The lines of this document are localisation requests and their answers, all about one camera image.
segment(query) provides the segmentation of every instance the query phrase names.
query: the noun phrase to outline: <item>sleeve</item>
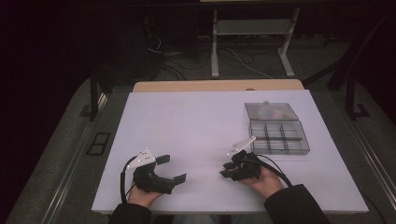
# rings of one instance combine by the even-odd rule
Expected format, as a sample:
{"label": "sleeve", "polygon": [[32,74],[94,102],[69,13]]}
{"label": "sleeve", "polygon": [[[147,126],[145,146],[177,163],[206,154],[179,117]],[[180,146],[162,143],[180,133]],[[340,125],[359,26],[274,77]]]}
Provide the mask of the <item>sleeve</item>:
{"label": "sleeve", "polygon": [[330,224],[304,185],[278,191],[265,201],[264,206],[275,224]]}
{"label": "sleeve", "polygon": [[114,210],[108,224],[149,224],[151,211],[134,203],[120,203]]}

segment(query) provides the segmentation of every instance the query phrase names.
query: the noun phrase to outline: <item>hand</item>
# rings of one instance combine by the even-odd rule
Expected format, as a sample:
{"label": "hand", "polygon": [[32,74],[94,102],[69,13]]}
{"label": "hand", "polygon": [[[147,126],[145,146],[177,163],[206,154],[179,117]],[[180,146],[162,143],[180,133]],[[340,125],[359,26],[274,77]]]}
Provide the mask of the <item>hand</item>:
{"label": "hand", "polygon": [[263,166],[259,179],[251,177],[249,179],[240,180],[240,182],[255,189],[264,199],[269,198],[277,191],[283,189],[279,177]]}
{"label": "hand", "polygon": [[129,192],[128,203],[135,203],[149,208],[161,195],[161,193],[157,192],[145,192],[137,186],[134,186]]}

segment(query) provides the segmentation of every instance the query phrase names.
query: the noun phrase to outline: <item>table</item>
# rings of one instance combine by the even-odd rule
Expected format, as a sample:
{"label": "table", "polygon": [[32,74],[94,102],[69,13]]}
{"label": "table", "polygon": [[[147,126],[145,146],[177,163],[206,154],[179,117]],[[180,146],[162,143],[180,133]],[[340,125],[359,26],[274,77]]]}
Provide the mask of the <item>table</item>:
{"label": "table", "polygon": [[[226,152],[233,142],[248,137],[244,103],[263,100],[290,103],[303,124],[311,148],[306,156],[270,156],[291,183],[305,184],[326,213],[367,212],[309,91],[298,80],[137,83],[126,103],[92,210],[112,213],[120,203],[124,163],[149,147],[155,156],[171,156],[170,162],[157,166],[157,175],[171,178],[187,173],[185,183],[152,205],[154,213],[262,212],[262,199],[254,191],[223,178],[219,171],[230,160]],[[127,172],[126,183],[132,174]]]}

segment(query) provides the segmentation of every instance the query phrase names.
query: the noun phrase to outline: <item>cable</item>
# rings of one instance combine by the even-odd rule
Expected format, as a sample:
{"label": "cable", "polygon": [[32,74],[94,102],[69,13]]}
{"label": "cable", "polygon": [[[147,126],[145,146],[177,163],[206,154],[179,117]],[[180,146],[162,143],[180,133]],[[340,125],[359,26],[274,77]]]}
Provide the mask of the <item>cable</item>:
{"label": "cable", "polygon": [[[282,41],[279,41],[279,40],[277,40],[275,37],[272,37],[272,36],[268,36],[269,38],[266,38],[265,40],[271,40],[271,42],[273,42],[274,44],[276,44],[276,46],[274,47],[274,48],[272,48],[272,49],[269,49],[269,50],[266,50],[266,51],[259,51],[259,52],[249,52],[248,53],[248,55],[249,56],[251,56],[251,55],[254,55],[254,54],[267,54],[267,53],[270,53],[270,52],[273,52],[273,51],[276,51],[277,49],[279,49],[279,48],[281,48],[282,47],[282,45],[283,45],[283,38],[282,38]],[[254,41],[249,41],[249,43],[247,43],[247,44],[240,44],[240,43],[236,43],[235,41],[233,41],[233,40],[231,40],[232,41],[232,44],[233,44],[233,48],[237,48],[238,50],[240,50],[242,47],[245,49],[245,48],[248,48],[248,47],[250,47],[253,43],[254,43]]]}
{"label": "cable", "polygon": [[263,162],[263,161],[260,161],[260,162],[258,162],[258,161],[253,161],[253,160],[241,160],[241,161],[250,161],[250,162],[257,163],[257,164],[259,164],[259,165],[261,165],[261,166],[267,168],[268,170],[272,171],[272,172],[273,172],[274,174],[276,174],[277,176],[279,176],[283,181],[285,181],[286,185],[287,185],[289,188],[293,186],[293,185],[291,184],[291,182],[289,181],[289,179],[286,177],[285,174],[280,173],[277,169],[275,169],[274,167],[272,167],[271,165],[269,165],[269,164],[267,164],[267,163],[265,163],[265,162]]}
{"label": "cable", "polygon": [[375,205],[375,203],[366,194],[361,192],[361,190],[360,190],[360,193],[361,193],[361,196],[363,196],[363,198],[365,200],[367,200],[373,206],[373,208],[375,209],[375,211],[378,213],[379,217],[381,218],[382,223],[387,224],[387,221],[385,220],[384,215],[381,213],[381,211],[378,209],[378,207]]}
{"label": "cable", "polygon": [[276,168],[279,170],[280,173],[285,174],[285,173],[283,173],[283,171],[280,169],[280,167],[277,166],[277,164],[276,164],[273,160],[271,160],[271,159],[269,159],[268,157],[263,156],[263,155],[256,155],[256,156],[264,157],[265,159],[267,159],[268,161],[270,161],[271,163],[273,163],[273,164],[276,166]]}
{"label": "cable", "polygon": [[154,53],[160,53],[160,54],[163,54],[163,52],[162,51],[158,51],[158,50],[155,50],[155,49],[148,49],[149,51],[151,51],[151,52],[154,52]]}
{"label": "cable", "polygon": [[128,195],[129,194],[129,191],[131,191],[131,189],[134,187],[134,186],[136,186],[136,184],[133,184],[129,189],[128,189],[128,191],[126,191],[126,193],[125,193],[125,197],[126,197],[126,195]]}
{"label": "cable", "polygon": [[[218,51],[218,56],[219,56],[219,58],[221,59],[221,61],[222,61],[223,63],[227,64],[228,66],[230,66],[230,67],[232,67],[232,68],[245,68],[245,66],[242,65],[242,64],[240,64],[240,61],[237,60],[237,59],[235,59],[235,57],[234,57],[233,55],[232,55],[232,57],[227,57],[226,55],[224,55],[224,54],[221,52],[221,50],[219,50],[219,51]],[[229,61],[232,61],[232,62],[236,62],[236,63],[238,63],[238,65],[235,66],[235,65],[233,65],[233,64],[231,64],[231,63],[228,63],[228,62],[226,62],[225,59],[227,59],[227,60],[229,60]]]}
{"label": "cable", "polygon": [[207,63],[209,62],[209,59],[210,59],[210,54],[207,54],[207,56],[205,58],[205,62],[202,65],[199,65],[198,67],[192,67],[192,68],[183,66],[180,63],[176,63],[176,62],[171,61],[171,60],[166,60],[166,62],[174,63],[177,66],[179,66],[180,68],[183,68],[183,69],[186,69],[186,70],[198,70],[198,69],[201,69],[201,68],[205,67],[207,65]]}
{"label": "cable", "polygon": [[178,73],[182,78],[183,78],[183,80],[187,80],[187,78],[184,76],[184,69],[183,69],[183,72],[180,72],[180,71],[178,71],[176,68],[174,68],[174,67],[172,67],[172,66],[169,66],[169,65],[166,65],[166,64],[164,64],[164,66],[169,70],[169,69],[173,69],[176,73]]}
{"label": "cable", "polygon": [[163,70],[163,74],[164,74],[165,76],[166,76],[166,71],[167,71],[167,72],[170,72],[171,75],[173,75],[173,77],[174,77],[177,81],[179,81],[178,75],[177,75],[174,71],[169,70],[167,67],[165,67],[165,66],[163,66],[163,65],[159,65],[159,67]]}
{"label": "cable", "polygon": [[269,77],[269,78],[271,78],[271,79],[273,79],[272,77],[270,77],[270,76],[268,76],[268,75],[266,75],[265,73],[262,73],[262,72],[259,72],[259,71],[257,71],[257,70],[255,70],[255,69],[253,69],[253,68],[251,68],[251,67],[249,67],[247,64],[245,64],[244,63],[244,61],[242,61],[240,58],[239,58],[239,56],[235,53],[235,52],[233,52],[231,49],[227,49],[227,50],[229,50],[246,68],[248,68],[248,69],[250,69],[251,71],[253,71],[253,72],[256,72],[256,73],[259,73],[259,74],[262,74],[262,75],[264,75],[264,76],[266,76],[266,77]]}
{"label": "cable", "polygon": [[161,46],[161,39],[157,36],[157,35],[153,35],[153,36],[155,36],[155,37],[157,37],[157,39],[158,39],[158,46],[157,46],[157,48],[156,49],[159,49],[160,48],[160,46]]}
{"label": "cable", "polygon": [[241,60],[242,60],[241,57],[239,57],[238,60],[234,59],[234,55],[235,55],[236,53],[239,53],[239,54],[246,54],[246,55],[250,58],[250,60],[249,60],[248,62],[246,62],[245,60],[242,60],[243,63],[245,63],[245,64],[254,63],[254,58],[253,58],[253,56],[251,56],[250,53],[247,53],[247,52],[245,52],[244,50],[234,50],[234,49],[230,49],[230,48],[219,48],[219,50],[222,50],[222,49],[226,49],[227,52],[231,52],[231,53],[232,53],[232,56],[233,56],[232,58],[225,57],[225,58],[227,58],[227,59],[229,59],[229,60],[233,60],[233,61],[236,61],[236,62],[241,62]]}
{"label": "cable", "polygon": [[129,159],[126,163],[124,168],[122,169],[122,172],[120,174],[120,196],[121,196],[121,201],[122,203],[127,203],[126,202],[126,193],[125,193],[125,171],[128,168],[129,163],[131,163],[131,161],[133,161],[134,159],[136,159],[136,157],[132,157],[131,159]]}

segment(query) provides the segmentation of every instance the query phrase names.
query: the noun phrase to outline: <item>table leg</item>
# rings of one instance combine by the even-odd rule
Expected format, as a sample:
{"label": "table leg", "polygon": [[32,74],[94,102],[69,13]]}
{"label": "table leg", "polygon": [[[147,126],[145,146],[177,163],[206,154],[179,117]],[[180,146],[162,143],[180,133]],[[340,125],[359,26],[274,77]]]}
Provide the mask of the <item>table leg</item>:
{"label": "table leg", "polygon": [[282,48],[277,50],[280,61],[282,61],[283,68],[285,69],[286,75],[288,77],[294,77],[294,72],[291,69],[291,65],[289,63],[289,59],[288,56],[286,55],[286,52],[288,51],[289,43],[291,41],[291,37],[293,36],[294,27],[297,23],[297,18],[299,13],[300,13],[300,8],[299,7],[295,8],[289,23],[288,31],[286,32],[286,38],[283,43],[283,46]]}
{"label": "table leg", "polygon": [[218,11],[213,11],[213,38],[212,38],[212,55],[211,55],[211,64],[212,64],[212,77],[219,78],[219,62],[218,62]]}

